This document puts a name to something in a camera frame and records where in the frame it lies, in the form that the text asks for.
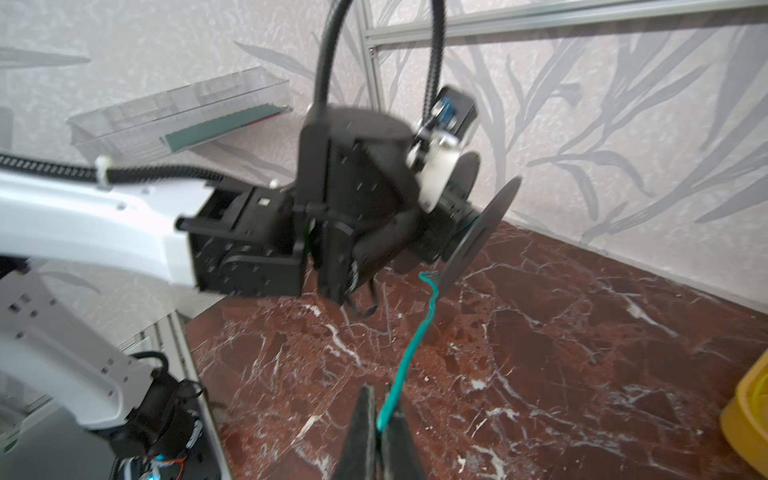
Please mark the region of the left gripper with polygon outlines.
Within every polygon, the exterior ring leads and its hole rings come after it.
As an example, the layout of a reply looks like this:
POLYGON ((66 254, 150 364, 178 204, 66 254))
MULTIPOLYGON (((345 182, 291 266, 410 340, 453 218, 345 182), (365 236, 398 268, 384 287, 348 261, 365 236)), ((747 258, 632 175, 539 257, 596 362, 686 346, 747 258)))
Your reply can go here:
POLYGON ((388 264, 406 273, 443 262, 459 207, 443 192, 425 213, 407 165, 415 136, 386 114, 310 109, 299 137, 295 211, 318 272, 318 291, 343 305, 388 264))

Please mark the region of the grey perforated spool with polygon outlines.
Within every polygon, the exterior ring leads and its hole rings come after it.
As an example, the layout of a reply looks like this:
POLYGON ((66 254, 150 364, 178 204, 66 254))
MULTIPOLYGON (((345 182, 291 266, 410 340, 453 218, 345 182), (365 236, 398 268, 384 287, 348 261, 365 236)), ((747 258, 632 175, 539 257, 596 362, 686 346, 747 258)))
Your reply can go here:
POLYGON ((453 228, 448 243, 441 250, 445 265, 437 281, 439 295, 445 295, 462 277, 475 257, 502 222, 504 215, 517 196, 523 178, 511 179, 490 201, 483 211, 468 201, 479 170, 479 155, 470 152, 459 158, 459 165, 444 191, 447 201, 459 207, 451 222, 453 228))

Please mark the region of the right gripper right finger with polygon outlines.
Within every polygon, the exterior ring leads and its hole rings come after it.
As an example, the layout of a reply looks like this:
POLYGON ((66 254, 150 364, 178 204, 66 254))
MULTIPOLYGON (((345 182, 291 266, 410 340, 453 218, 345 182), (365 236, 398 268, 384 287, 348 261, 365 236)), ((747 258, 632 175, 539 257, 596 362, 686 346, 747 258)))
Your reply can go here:
POLYGON ((426 480, 403 413, 394 413, 381 434, 381 461, 386 480, 426 480))

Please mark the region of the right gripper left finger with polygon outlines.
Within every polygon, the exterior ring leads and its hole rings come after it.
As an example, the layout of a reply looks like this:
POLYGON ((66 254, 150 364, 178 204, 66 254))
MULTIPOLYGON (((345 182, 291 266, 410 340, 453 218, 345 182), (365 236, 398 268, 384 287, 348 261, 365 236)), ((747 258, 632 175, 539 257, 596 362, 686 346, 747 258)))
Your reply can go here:
POLYGON ((332 480, 372 480, 377 455, 376 406, 374 389, 364 383, 346 430, 332 480))

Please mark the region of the yellow plastic bin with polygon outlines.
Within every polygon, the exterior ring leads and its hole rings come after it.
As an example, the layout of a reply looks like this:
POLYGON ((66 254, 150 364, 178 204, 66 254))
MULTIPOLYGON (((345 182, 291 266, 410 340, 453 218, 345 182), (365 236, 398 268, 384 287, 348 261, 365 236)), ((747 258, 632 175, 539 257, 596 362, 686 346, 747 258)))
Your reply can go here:
POLYGON ((767 351, 747 370, 720 414, 720 429, 734 452, 767 478, 767 351))

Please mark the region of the clear wall shelf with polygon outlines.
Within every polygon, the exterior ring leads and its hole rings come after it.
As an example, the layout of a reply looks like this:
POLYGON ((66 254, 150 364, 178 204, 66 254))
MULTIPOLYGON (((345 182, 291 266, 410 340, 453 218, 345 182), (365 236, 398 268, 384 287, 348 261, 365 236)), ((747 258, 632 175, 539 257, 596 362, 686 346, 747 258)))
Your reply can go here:
POLYGON ((148 163, 292 110, 286 79, 259 66, 67 119, 90 162, 148 163))

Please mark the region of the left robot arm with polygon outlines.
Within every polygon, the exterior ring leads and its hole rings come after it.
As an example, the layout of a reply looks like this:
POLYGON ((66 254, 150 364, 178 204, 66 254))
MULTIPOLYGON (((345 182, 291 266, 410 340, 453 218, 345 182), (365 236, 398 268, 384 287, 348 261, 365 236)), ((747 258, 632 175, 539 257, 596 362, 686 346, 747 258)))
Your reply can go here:
POLYGON ((334 107, 330 80, 350 9, 334 3, 320 45, 297 174, 263 187, 194 165, 79 167, 1 159, 1 368, 64 407, 114 452, 112 478, 184 471, 204 423, 194 380, 159 351, 125 354, 44 290, 32 258, 97 264, 201 291, 301 294, 305 272, 346 305, 419 242, 433 203, 420 167, 457 123, 441 77, 445 5, 431 5, 431 50, 420 122, 334 107))

